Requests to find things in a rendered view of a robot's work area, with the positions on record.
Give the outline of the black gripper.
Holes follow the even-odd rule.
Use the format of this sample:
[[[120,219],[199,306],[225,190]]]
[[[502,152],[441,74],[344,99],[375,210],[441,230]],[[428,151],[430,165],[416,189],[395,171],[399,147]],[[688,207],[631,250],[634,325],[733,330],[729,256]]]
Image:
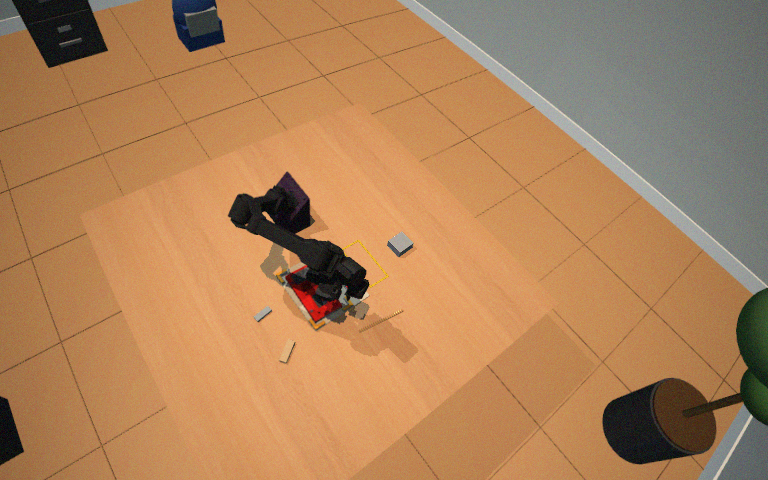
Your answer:
[[[309,281],[311,283],[314,283],[315,285],[319,285],[319,283],[322,281],[322,278],[323,278],[323,274],[315,272],[315,271],[313,271],[311,269],[309,269],[306,272],[305,276],[306,276],[306,280],[307,281]],[[366,279],[364,279],[359,285],[352,286],[345,279],[343,279],[339,274],[334,273],[332,278],[334,276],[337,277],[341,281],[342,286],[343,285],[348,286],[347,287],[348,289],[347,289],[347,291],[344,294],[344,295],[346,295],[347,301],[350,300],[350,297],[354,297],[354,298],[357,298],[359,300],[362,299],[364,294],[366,293],[368,287],[369,287],[369,281],[366,280]]]

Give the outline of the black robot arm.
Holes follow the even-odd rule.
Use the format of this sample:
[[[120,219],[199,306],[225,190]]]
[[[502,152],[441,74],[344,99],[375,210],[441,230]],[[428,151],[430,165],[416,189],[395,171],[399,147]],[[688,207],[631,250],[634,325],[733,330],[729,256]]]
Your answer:
[[[232,204],[228,217],[238,228],[260,235],[296,254],[309,269],[323,274],[315,293],[319,299],[327,302],[338,300],[342,294],[342,283],[334,273],[339,274],[352,286],[359,285],[366,276],[366,269],[347,257],[339,246],[328,241],[304,239],[289,230],[269,221],[262,214],[278,215],[280,210],[289,215],[298,205],[294,193],[284,187],[274,185],[265,195],[252,197],[238,194]],[[247,226],[246,226],[247,224]],[[326,267],[326,271],[323,270]],[[330,278],[331,277],[331,278]]]

